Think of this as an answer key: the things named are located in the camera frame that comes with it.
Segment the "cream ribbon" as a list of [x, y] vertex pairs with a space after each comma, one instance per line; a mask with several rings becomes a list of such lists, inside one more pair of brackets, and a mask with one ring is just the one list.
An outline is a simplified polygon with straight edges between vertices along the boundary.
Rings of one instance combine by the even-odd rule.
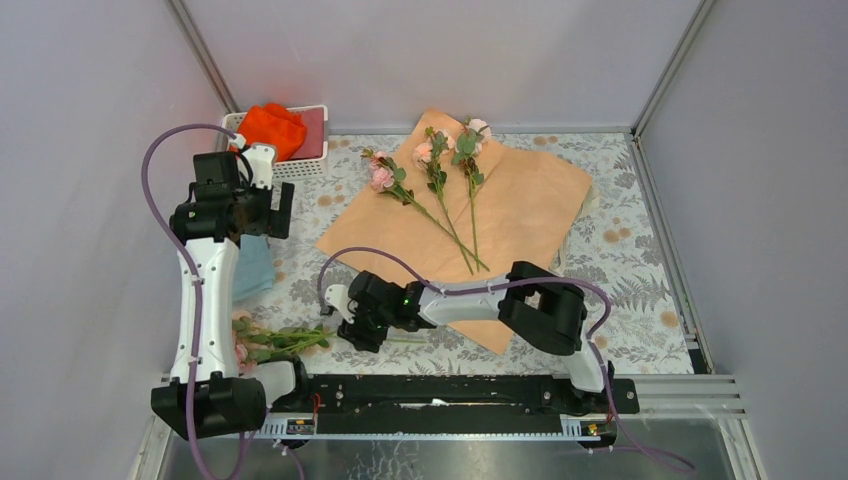
[[564, 274], [571, 270], [577, 270], [588, 262], [583, 230], [587, 224], [591, 223], [591, 215], [600, 207], [600, 203], [601, 191], [595, 185], [592, 185], [578, 209], [570, 230], [557, 250], [551, 264], [554, 273]]

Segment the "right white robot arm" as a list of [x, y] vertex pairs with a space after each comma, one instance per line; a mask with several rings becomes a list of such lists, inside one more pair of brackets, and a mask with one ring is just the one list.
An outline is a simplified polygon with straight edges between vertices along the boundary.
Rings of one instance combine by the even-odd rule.
[[535, 349], [563, 358], [575, 402], [597, 412], [613, 398], [605, 366], [589, 344], [586, 294], [611, 302], [599, 287], [517, 261], [500, 276], [467, 283], [416, 278], [404, 286], [362, 271], [348, 284], [320, 285], [324, 315], [342, 317], [338, 334], [358, 351], [376, 353], [391, 328], [407, 332], [453, 323], [495, 321]]

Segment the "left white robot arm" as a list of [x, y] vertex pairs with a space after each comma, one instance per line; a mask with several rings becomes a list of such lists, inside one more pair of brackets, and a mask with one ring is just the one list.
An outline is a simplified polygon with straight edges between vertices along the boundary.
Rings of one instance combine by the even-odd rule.
[[202, 439], [260, 429], [276, 401], [296, 411], [310, 385], [293, 360], [240, 373], [232, 337], [233, 283], [244, 237], [285, 239], [294, 187], [273, 202], [273, 146], [197, 154], [191, 198], [168, 222], [182, 278], [178, 349], [165, 386], [151, 392], [153, 412], [181, 438]]

